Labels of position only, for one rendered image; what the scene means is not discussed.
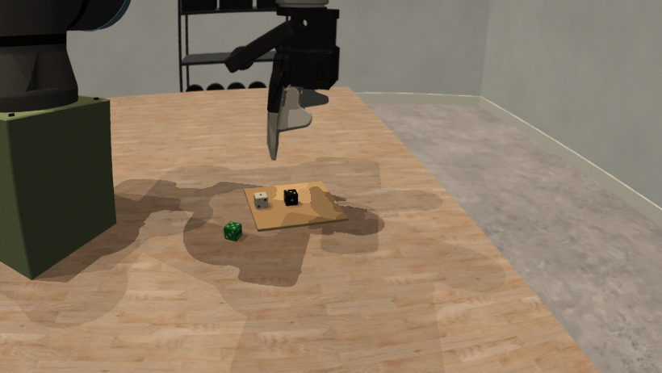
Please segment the beige and black die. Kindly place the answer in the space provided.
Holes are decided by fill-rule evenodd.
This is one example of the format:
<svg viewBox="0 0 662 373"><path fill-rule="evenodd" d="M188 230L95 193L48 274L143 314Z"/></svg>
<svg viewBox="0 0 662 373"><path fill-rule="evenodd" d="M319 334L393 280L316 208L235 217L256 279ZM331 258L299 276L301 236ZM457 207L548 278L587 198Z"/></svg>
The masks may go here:
<svg viewBox="0 0 662 373"><path fill-rule="evenodd" d="M266 192L254 193L254 205L256 209L268 208L268 196Z"/></svg>

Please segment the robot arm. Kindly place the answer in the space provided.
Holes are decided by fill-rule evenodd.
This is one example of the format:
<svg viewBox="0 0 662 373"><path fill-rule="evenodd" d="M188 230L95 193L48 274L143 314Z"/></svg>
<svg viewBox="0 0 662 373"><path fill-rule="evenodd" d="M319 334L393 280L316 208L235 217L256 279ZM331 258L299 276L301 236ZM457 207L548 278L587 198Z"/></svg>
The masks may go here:
<svg viewBox="0 0 662 373"><path fill-rule="evenodd" d="M78 101L67 31L119 21L131 0L0 0L0 112L38 111ZM224 60L230 73L295 36L288 20Z"/></svg>

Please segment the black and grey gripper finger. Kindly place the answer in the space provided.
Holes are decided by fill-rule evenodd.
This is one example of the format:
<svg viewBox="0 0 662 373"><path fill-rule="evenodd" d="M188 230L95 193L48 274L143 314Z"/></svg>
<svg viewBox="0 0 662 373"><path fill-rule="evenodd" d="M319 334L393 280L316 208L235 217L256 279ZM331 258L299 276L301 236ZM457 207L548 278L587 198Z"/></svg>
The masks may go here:
<svg viewBox="0 0 662 373"><path fill-rule="evenodd" d="M303 87L290 86L296 88L300 93L300 106L304 109L305 107L314 107L319 105L325 105L329 102L329 97L326 94L322 94L316 90L308 90Z"/></svg>
<svg viewBox="0 0 662 373"><path fill-rule="evenodd" d="M286 88L286 72L281 61L274 62L267 110L267 145L271 160L276 160L279 133L306 128L312 122L312 114L300 106L299 91Z"/></svg>

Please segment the green die with white pips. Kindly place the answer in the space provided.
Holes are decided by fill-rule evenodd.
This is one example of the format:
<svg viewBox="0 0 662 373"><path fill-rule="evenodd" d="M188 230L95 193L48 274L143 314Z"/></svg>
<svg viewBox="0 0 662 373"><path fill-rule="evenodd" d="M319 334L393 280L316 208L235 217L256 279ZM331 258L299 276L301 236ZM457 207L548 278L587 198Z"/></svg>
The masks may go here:
<svg viewBox="0 0 662 373"><path fill-rule="evenodd" d="M242 236L241 224L230 221L224 226L224 238L237 241Z"/></svg>

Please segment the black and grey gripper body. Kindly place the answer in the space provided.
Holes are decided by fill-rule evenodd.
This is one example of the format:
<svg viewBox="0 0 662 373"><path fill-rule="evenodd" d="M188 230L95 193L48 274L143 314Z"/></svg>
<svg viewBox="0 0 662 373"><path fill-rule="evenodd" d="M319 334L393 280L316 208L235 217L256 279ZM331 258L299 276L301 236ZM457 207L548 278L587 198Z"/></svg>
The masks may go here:
<svg viewBox="0 0 662 373"><path fill-rule="evenodd" d="M336 46L336 34L339 10L326 6L277 6L277 15L298 15L291 17L289 22L295 36L275 47L273 68L275 61L283 63L286 88L290 84L309 90L329 90L338 81L340 47Z"/></svg>

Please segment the black die with white pips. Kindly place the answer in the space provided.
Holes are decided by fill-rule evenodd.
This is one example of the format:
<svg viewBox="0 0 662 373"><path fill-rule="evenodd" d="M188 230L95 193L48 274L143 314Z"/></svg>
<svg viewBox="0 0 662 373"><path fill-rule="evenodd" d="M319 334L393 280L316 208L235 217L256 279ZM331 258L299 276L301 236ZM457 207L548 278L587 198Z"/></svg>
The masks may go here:
<svg viewBox="0 0 662 373"><path fill-rule="evenodd" d="M284 203L286 206L298 205L298 193L296 189L284 190Z"/></svg>

